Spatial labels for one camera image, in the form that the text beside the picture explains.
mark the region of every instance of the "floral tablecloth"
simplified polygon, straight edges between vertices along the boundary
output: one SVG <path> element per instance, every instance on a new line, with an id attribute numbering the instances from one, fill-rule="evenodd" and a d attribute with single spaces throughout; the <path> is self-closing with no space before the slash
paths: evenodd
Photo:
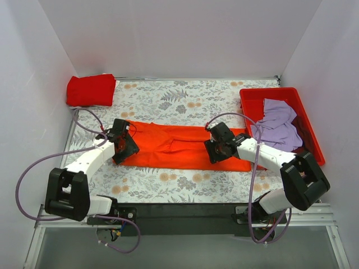
<path id="1" fill-rule="evenodd" d="M 230 81 L 120 81 L 110 108 L 92 110 L 110 127 L 114 118 L 157 124 L 204 126 L 222 112 L 241 112 L 242 88 L 278 87 L 276 80 Z M 243 119 L 224 116 L 229 127 L 244 128 Z M 79 122 L 99 129 L 98 122 L 86 111 Z M 70 150 L 92 145 L 94 135 L 76 126 Z M 67 157 L 66 164 L 79 155 Z M 115 197 L 119 202 L 247 202 L 251 172 L 178 170 L 116 166 L 110 160 L 89 181 L 92 195 Z M 269 171 L 258 171 L 254 198 L 270 189 L 282 187 L 282 181 Z"/>

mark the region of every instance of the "purple fabric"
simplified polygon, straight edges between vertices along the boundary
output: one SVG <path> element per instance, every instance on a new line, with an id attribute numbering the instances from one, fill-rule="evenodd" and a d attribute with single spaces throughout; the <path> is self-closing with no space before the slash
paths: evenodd
<path id="1" fill-rule="evenodd" d="M 262 131 L 262 141 L 271 147 L 291 152 L 303 145 L 292 125 L 296 112 L 285 101 L 264 99 L 264 118 L 257 122 Z M 258 130 L 251 125 L 253 137 L 258 139 Z"/>

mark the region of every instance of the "orange pants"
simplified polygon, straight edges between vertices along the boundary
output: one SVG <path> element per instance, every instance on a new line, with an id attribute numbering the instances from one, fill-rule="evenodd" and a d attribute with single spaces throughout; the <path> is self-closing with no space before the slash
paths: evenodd
<path id="1" fill-rule="evenodd" d="M 250 171 L 248 161 L 234 157 L 211 164 L 204 141 L 210 133 L 204 127 L 164 126 L 154 123 L 131 122 L 130 135 L 140 152 L 127 158 L 121 165 L 153 168 L 199 169 L 216 171 Z M 237 135 L 244 129 L 231 129 Z"/>

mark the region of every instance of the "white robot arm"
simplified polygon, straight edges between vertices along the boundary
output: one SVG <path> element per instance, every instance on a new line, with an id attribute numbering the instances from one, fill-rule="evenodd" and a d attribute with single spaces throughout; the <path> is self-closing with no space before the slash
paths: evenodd
<path id="1" fill-rule="evenodd" d="M 208 128 L 211 139 L 205 142 L 211 163 L 229 157 L 255 162 L 257 141 L 247 134 L 235 136 L 223 123 Z M 253 203 L 258 220 L 277 211 L 295 207 L 307 210 L 330 189 L 330 184 L 309 152 L 294 154 L 261 145 L 258 165 L 282 178 L 283 188 L 270 191 Z"/>
<path id="2" fill-rule="evenodd" d="M 81 221 L 87 216 L 107 215 L 116 199 L 106 196 L 90 196 L 88 180 L 108 160 L 120 164 L 139 151 L 128 133 L 130 123 L 115 119 L 113 127 L 106 130 L 108 141 L 82 154 L 64 169 L 54 168 L 49 175 L 45 199 L 45 211 L 49 214 Z M 94 146 L 104 141 L 97 136 Z M 71 186 L 70 192 L 65 188 Z"/>

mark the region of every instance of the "red plastic tray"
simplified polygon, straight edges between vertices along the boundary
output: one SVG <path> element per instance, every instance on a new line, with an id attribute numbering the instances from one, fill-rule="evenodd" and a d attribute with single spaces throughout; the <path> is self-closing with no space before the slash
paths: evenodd
<path id="1" fill-rule="evenodd" d="M 250 117 L 255 122 L 263 119 L 263 101 L 265 98 L 285 101 L 294 109 L 297 115 L 302 117 L 304 121 L 303 125 L 305 128 L 307 128 L 307 130 L 309 130 L 312 141 L 315 145 L 315 150 L 312 152 L 315 160 L 319 165 L 325 164 L 323 154 L 321 153 L 318 141 L 315 137 L 312 126 L 310 125 L 307 113 L 304 110 L 302 101 L 295 88 L 242 89 L 240 91 L 240 96 L 244 115 Z M 250 136 L 252 136 L 252 130 L 249 127 L 251 123 L 247 119 L 245 119 L 245 122 L 247 126 L 247 132 Z"/>

